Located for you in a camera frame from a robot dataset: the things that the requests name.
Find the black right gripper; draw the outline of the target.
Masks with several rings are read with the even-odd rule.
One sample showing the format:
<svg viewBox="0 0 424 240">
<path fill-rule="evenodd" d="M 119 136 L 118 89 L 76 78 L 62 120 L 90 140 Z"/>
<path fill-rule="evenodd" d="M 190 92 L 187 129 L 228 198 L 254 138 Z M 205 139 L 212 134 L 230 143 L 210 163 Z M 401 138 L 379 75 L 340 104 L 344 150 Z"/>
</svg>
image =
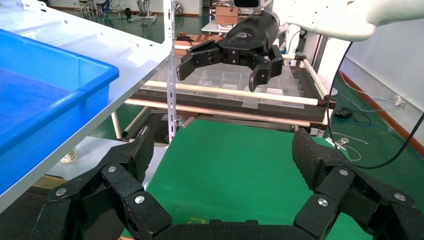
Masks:
<svg viewBox="0 0 424 240">
<path fill-rule="evenodd" d="M 278 39 L 280 21 L 269 12 L 251 14 L 236 24 L 217 43 L 213 40 L 186 50 L 176 67 L 176 76 L 184 81 L 195 69 L 218 63 L 245 66 L 252 70 L 248 88 L 266 85 L 271 78 L 281 75 L 283 56 L 274 44 Z"/>
</svg>

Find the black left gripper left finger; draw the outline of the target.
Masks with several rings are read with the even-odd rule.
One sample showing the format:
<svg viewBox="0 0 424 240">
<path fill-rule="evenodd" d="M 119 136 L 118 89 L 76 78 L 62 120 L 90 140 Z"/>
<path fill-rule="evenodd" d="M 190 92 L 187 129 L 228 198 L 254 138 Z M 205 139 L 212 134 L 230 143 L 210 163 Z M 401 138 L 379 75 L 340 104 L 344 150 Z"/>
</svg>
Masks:
<svg viewBox="0 0 424 240">
<path fill-rule="evenodd" d="M 81 240 L 110 210 L 134 239 L 156 239 L 172 217 L 143 187 L 153 153 L 154 134 L 145 126 L 134 141 L 112 147 L 93 169 L 52 189 L 31 239 Z"/>
</svg>

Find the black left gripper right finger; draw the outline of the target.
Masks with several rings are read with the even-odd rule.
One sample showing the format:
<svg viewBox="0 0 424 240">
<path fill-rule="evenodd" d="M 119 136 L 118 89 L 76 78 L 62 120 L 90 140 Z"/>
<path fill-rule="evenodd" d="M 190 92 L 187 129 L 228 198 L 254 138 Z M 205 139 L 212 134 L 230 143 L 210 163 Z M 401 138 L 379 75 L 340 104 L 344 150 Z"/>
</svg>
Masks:
<svg viewBox="0 0 424 240">
<path fill-rule="evenodd" d="M 423 239 L 424 215 L 414 199 L 362 172 L 340 150 L 316 143 L 300 128 L 292 158 L 313 192 L 293 224 L 315 240 L 324 240 L 342 213 L 375 240 Z"/>
</svg>

